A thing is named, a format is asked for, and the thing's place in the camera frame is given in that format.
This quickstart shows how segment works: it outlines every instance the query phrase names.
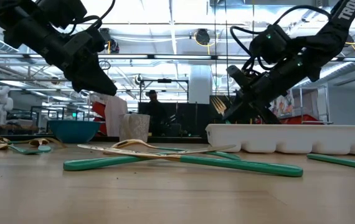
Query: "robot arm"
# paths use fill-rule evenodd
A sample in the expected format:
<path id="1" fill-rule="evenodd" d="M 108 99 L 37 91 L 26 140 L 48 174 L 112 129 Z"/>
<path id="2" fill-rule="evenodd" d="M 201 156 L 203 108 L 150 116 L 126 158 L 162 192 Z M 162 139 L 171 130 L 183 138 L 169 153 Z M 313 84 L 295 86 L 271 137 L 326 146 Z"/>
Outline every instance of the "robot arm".
<path id="1" fill-rule="evenodd" d="M 251 42 L 249 50 L 238 42 L 251 59 L 242 70 L 234 65 L 227 69 L 227 73 L 239 84 L 240 90 L 236 91 L 235 103 L 225 112 L 224 119 L 232 121 L 244 117 L 249 120 L 260 116 L 268 124 L 280 123 L 268 109 L 269 103 L 280 95 L 285 96 L 287 90 L 306 77 L 313 82 L 317 81 L 321 67 L 342 51 L 355 18 L 355 0 L 340 0 L 333 7 L 331 15 L 311 6 L 296 6 L 285 14 L 304 7 L 329 17 L 329 22 L 316 35 L 290 39 L 277 24 L 281 17 L 265 31 L 256 33 L 258 36 Z M 238 39 L 234 29 L 250 32 L 231 27 L 230 32 L 236 41 Z M 269 64 L 277 64 L 269 69 L 262 65 L 260 58 Z M 258 59 L 263 69 L 269 71 L 262 74 L 253 71 L 255 59 Z"/>
<path id="2" fill-rule="evenodd" d="M 48 64 L 61 69 L 75 91 L 115 95 L 116 86 L 98 64 L 97 52 L 105 47 L 98 31 L 102 18 L 84 17 L 86 13 L 80 0 L 0 0 L 0 27 L 5 30 L 5 43 L 14 48 L 27 45 Z M 76 24 L 92 19 L 98 19 L 94 26 L 75 35 L 54 28 L 65 29 L 69 24 L 75 28 Z"/>

